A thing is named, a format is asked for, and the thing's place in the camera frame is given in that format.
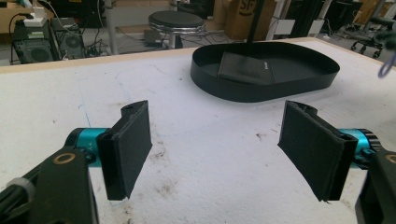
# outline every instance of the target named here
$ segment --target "table surface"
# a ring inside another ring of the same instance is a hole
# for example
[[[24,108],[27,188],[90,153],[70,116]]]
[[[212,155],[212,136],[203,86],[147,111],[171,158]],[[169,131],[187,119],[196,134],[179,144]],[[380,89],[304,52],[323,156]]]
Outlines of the table surface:
[[[365,128],[396,148],[396,72],[315,38],[341,70],[320,91],[229,102],[191,80],[194,49],[0,67],[0,190],[60,149],[78,127],[111,127],[148,100],[153,147],[130,200],[110,202],[91,168],[102,223],[356,223],[366,173],[351,169],[342,199],[320,203],[277,146],[285,100],[312,105],[337,128]]]

